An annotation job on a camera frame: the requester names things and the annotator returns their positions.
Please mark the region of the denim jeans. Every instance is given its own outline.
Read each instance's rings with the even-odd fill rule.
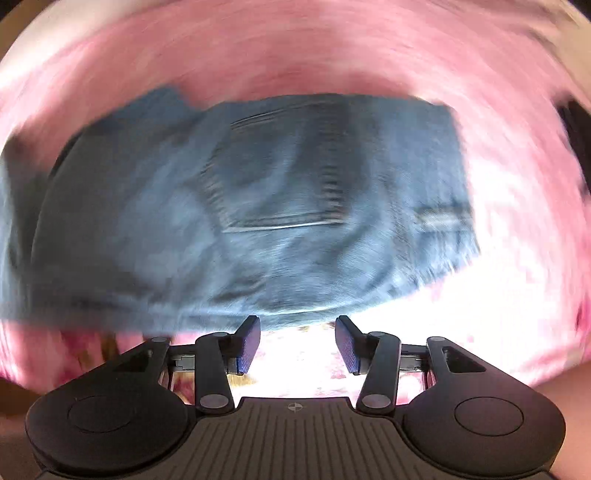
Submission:
[[[452,115],[418,99],[198,111],[161,89],[87,127],[49,177],[13,163],[1,179],[10,318],[306,325],[410,294],[478,254]]]

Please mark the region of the triangular cutout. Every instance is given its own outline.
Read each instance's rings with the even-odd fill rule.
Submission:
[[[443,355],[449,371],[453,374],[481,374],[486,372],[486,368],[458,352],[455,348],[449,346],[443,348]]]
[[[134,356],[129,358],[126,362],[118,365],[113,371],[115,372],[132,372],[142,373],[145,372],[150,364],[150,358],[152,357],[152,350],[144,350],[143,352],[136,353]]]

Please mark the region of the jeans pocket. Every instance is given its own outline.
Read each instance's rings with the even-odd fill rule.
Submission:
[[[222,231],[345,222],[339,157],[347,108],[318,100],[231,123],[202,171]]]

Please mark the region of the crosshair logo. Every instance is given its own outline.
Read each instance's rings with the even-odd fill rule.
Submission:
[[[304,406],[301,403],[290,403],[287,408],[289,408],[293,413],[296,413],[304,408]]]

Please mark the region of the pink blanket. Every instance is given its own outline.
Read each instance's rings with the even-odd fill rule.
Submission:
[[[0,144],[17,135],[31,161],[49,169],[77,129],[164,84],[200,106],[319,92],[446,103],[463,141],[482,255],[438,285],[352,317],[362,330],[386,330],[407,343],[446,336],[533,384],[581,361],[591,330],[590,210],[552,106],[574,87],[536,39],[499,20],[511,11],[489,15],[457,5],[168,4],[106,28],[1,87]],[[175,340],[193,342],[196,335]],[[121,349],[140,341],[118,336]],[[38,391],[101,361],[97,333],[10,321],[0,329],[0,375]],[[330,325],[267,332],[235,394],[355,398],[363,378],[345,373]],[[399,401],[419,389],[405,376]]]

